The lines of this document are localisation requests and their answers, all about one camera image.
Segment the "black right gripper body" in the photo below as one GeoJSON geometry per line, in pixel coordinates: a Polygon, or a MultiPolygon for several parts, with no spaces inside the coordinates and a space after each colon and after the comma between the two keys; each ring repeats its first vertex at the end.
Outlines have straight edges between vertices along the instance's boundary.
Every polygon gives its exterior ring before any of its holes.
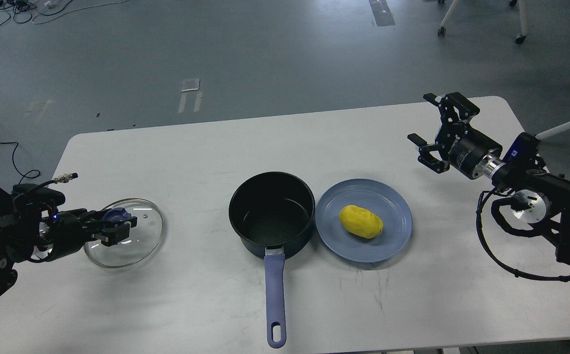
{"type": "Polygon", "coordinates": [[[503,146],[480,130],[462,121],[442,124],[437,143],[442,146],[439,155],[469,179],[482,175],[482,160],[488,154],[499,157],[503,146]]]}

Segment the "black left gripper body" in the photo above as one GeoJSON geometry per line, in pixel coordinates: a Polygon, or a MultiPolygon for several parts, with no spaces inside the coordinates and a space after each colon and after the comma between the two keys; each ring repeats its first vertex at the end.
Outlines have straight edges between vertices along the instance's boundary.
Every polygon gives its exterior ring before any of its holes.
{"type": "Polygon", "coordinates": [[[61,259],[78,252],[101,233],[103,211],[76,209],[54,215],[47,235],[46,259],[61,259]]]}

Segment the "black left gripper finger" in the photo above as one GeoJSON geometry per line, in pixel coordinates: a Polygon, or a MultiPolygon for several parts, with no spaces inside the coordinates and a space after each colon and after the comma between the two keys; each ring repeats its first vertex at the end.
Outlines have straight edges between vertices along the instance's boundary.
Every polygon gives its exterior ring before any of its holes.
{"type": "Polygon", "coordinates": [[[120,224],[115,227],[106,227],[94,234],[94,238],[99,240],[103,246],[111,247],[129,238],[131,225],[120,224]]]}
{"type": "Polygon", "coordinates": [[[86,228],[90,232],[105,232],[127,223],[129,228],[136,227],[138,218],[127,210],[91,211],[86,218],[86,228]]]}

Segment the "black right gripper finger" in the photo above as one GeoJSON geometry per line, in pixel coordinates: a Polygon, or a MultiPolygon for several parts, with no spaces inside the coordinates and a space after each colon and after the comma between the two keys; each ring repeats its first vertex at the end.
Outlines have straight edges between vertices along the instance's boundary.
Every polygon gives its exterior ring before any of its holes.
{"type": "Polygon", "coordinates": [[[433,93],[424,94],[424,100],[438,108],[441,128],[451,132],[471,130],[471,119],[480,113],[480,108],[460,92],[451,92],[444,96],[433,93]]]}
{"type": "Polygon", "coordinates": [[[441,152],[441,144],[429,144],[418,134],[408,134],[408,140],[415,144],[418,148],[417,160],[429,170],[442,174],[449,170],[450,165],[448,161],[438,159],[432,155],[432,152],[441,152]]]}

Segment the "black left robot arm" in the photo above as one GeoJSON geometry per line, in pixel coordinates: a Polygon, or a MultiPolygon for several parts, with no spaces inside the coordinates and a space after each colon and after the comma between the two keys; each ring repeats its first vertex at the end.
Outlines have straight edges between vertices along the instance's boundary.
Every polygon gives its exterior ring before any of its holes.
{"type": "Polygon", "coordinates": [[[114,246],[137,226],[137,217],[123,208],[60,211],[65,195],[51,184],[76,177],[69,173],[41,184],[16,184],[11,192],[0,188],[0,296],[16,284],[15,264],[53,262],[95,240],[114,246]]]}

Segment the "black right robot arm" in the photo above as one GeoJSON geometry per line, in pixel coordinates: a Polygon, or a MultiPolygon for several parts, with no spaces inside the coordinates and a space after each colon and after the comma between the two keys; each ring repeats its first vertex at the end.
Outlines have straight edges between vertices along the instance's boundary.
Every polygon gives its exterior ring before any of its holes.
{"type": "Polygon", "coordinates": [[[541,236],[555,249],[555,259],[570,266],[570,180],[546,170],[539,139],[522,132],[503,154],[502,145],[471,125],[480,109],[460,92],[444,96],[424,94],[440,114],[441,126],[433,143],[418,134],[408,140],[418,148],[418,161],[438,174],[449,168],[471,180],[486,177],[492,189],[482,191],[476,208],[476,233],[485,253],[517,278],[570,282],[570,275],[542,276],[521,271],[499,260],[483,231],[483,210],[491,203],[491,216],[508,235],[541,236]]]}

